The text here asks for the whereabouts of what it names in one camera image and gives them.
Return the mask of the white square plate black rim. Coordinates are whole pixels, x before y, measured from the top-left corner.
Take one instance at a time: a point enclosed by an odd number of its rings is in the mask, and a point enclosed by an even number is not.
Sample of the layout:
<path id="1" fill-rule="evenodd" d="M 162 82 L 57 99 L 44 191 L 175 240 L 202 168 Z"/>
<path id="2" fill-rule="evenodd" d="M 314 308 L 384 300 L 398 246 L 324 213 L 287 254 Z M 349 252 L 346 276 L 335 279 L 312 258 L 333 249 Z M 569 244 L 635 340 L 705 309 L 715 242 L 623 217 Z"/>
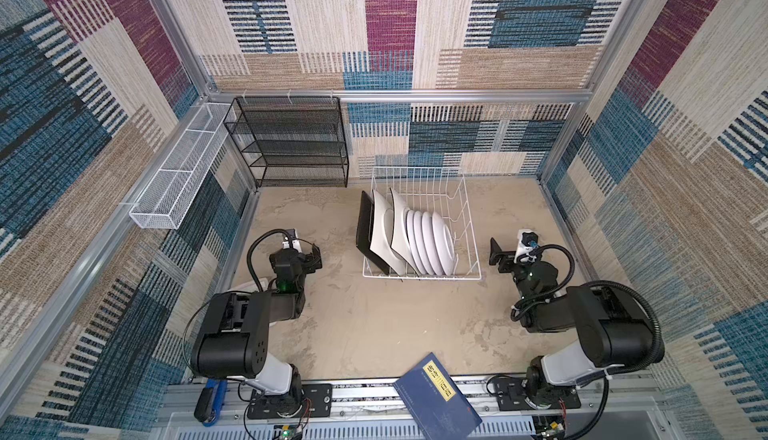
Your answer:
<path id="1" fill-rule="evenodd" d="M 394 236 L 394 208 L 379 191 L 373 192 L 374 218 L 370 249 L 388 266 L 391 275 L 406 274 L 406 262 L 391 247 Z"/>

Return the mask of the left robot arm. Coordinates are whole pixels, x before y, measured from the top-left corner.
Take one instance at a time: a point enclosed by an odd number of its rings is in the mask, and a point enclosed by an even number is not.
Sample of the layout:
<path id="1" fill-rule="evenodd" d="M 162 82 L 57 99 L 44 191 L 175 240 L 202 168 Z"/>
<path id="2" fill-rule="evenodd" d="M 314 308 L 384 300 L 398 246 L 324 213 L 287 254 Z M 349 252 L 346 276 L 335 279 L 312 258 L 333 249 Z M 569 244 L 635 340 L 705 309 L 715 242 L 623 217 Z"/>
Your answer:
<path id="1" fill-rule="evenodd" d="M 269 255 L 275 277 L 264 286 L 252 263 L 259 244 L 280 235 L 283 247 Z M 298 368 L 268 351 L 270 326 L 298 319 L 306 303 L 306 277 L 322 268 L 321 250 L 310 243 L 305 253 L 293 229 L 272 229 L 247 251 L 248 271 L 256 284 L 252 292 L 228 290 L 202 307 L 205 316 L 193 342 L 189 366 L 207 379 L 194 411 L 205 426 L 221 415 L 226 388 L 238 383 L 252 389 L 245 413 L 256 418 L 295 418 L 310 412 Z"/>

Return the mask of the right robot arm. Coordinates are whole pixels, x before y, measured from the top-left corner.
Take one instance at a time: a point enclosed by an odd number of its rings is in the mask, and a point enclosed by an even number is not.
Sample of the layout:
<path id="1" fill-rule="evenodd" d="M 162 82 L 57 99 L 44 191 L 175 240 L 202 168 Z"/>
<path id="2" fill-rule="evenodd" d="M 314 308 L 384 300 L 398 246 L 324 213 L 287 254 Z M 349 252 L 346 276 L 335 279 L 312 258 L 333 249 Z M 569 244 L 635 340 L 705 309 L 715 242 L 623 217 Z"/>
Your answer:
<path id="1" fill-rule="evenodd" d="M 577 388 L 663 359 L 662 329 L 650 302 L 614 281 L 573 285 L 576 261 L 566 247 L 542 244 L 535 232 L 523 230 L 514 250 L 492 239 L 489 263 L 511 274 L 520 295 L 512 321 L 529 333 L 577 334 L 574 343 L 534 358 L 523 379 L 497 384 L 498 397 L 520 396 L 532 409 L 571 408 L 578 403 Z"/>

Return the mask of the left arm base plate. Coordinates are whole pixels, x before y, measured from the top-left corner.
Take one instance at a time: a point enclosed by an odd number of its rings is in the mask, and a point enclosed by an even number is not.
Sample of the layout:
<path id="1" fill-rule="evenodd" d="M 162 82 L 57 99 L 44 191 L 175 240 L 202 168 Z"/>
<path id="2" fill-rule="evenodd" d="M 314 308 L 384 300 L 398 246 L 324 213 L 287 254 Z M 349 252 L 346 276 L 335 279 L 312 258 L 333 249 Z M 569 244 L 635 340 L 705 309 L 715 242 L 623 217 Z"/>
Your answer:
<path id="1" fill-rule="evenodd" d="M 248 420 L 298 419 L 309 408 L 309 417 L 330 416 L 333 386 L 330 383 L 292 386 L 281 395 L 261 395 L 254 392 L 246 409 Z"/>

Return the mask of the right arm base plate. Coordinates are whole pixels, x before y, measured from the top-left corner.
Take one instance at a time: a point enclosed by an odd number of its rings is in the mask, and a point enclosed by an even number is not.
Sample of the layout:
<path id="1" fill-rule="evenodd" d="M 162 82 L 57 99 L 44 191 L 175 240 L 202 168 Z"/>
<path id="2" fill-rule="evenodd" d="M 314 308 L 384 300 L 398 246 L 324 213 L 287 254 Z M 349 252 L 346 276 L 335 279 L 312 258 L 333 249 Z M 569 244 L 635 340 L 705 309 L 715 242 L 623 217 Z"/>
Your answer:
<path id="1" fill-rule="evenodd" d="M 578 409 L 582 406 L 575 387 L 529 382 L 511 375 L 494 375 L 486 382 L 487 392 L 500 411 Z"/>

